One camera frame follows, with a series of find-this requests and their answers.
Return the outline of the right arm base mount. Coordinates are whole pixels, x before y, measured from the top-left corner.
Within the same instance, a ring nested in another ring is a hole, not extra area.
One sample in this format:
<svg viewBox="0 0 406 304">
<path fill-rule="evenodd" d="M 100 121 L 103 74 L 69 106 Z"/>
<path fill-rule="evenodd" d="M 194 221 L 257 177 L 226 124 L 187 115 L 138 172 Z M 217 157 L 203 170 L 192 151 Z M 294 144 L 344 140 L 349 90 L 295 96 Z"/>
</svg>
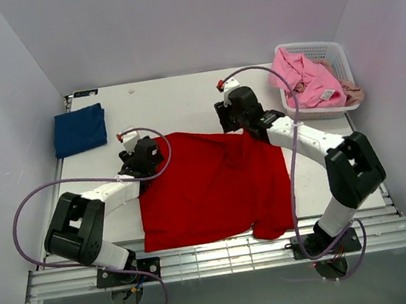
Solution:
<svg viewBox="0 0 406 304">
<path fill-rule="evenodd" d="M 321 254 L 330 245 L 330 242 L 317 234 L 303 235 L 301 237 L 304 249 L 311 256 Z M 314 269 L 321 278 L 339 280 L 348 274 L 348 262 L 345 257 L 348 252 L 358 252 L 363 248 L 356 231 L 350 227 L 341 239 L 332 247 L 321 260 L 313 262 Z"/>
</svg>

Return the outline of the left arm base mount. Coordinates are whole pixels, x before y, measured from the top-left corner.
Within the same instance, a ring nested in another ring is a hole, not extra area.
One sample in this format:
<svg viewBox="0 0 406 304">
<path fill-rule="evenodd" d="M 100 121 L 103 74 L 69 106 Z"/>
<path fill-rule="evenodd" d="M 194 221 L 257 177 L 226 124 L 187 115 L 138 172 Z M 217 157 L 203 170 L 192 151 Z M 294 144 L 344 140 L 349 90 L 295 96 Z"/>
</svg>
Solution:
<svg viewBox="0 0 406 304">
<path fill-rule="evenodd" d="M 160 258 L 143 258 L 133 262 L 133 270 L 153 273 L 161 277 Z M 111 301 L 114 304 L 139 304 L 143 297 L 144 286 L 155 280 L 142 274 L 125 274 L 101 270 L 97 273 L 96 288 L 110 290 Z"/>
</svg>

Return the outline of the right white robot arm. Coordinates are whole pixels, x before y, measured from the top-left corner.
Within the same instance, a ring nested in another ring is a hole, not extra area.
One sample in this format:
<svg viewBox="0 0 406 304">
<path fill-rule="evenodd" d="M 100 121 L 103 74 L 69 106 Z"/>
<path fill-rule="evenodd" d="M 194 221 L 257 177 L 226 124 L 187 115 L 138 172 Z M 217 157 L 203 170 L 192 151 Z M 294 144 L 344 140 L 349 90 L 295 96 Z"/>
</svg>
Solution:
<svg viewBox="0 0 406 304">
<path fill-rule="evenodd" d="M 246 131 L 253 139 L 317 162 L 327 172 L 332 198 L 312 234 L 304 241 L 307 253 L 330 251 L 341 240 L 358 208 L 386 179 L 386 172 L 363 133 L 326 133 L 302 125 L 275 110 L 264 110 L 250 87 L 222 89 L 214 108 L 225 133 Z"/>
</svg>

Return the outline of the red t-shirt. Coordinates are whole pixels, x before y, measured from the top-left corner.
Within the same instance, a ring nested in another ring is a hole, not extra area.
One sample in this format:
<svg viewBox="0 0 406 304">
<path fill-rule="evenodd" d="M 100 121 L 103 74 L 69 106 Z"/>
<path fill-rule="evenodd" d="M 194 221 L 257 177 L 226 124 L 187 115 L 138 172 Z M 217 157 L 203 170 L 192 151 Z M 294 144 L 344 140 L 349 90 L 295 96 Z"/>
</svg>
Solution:
<svg viewBox="0 0 406 304">
<path fill-rule="evenodd" d="M 172 133 L 171 161 L 139 199 L 146 252 L 216 242 L 252 230 L 275 240 L 294 227 L 281 148 L 242 134 Z"/>
</svg>

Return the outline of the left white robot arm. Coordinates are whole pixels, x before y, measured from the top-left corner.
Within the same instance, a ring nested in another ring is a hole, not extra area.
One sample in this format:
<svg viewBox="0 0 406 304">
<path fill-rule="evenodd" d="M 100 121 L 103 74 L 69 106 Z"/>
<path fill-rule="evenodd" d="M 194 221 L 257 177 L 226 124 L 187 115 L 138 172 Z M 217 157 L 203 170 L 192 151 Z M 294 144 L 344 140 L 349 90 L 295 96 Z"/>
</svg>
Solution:
<svg viewBox="0 0 406 304">
<path fill-rule="evenodd" d="M 123 165 L 116 180 L 79 195 L 60 196 L 44 240 L 49 254 L 88 267 L 131 269 L 135 252 L 104 239 L 104 219 L 146 192 L 164 157 L 159 143 L 147 136 L 125 142 L 119 157 Z"/>
</svg>

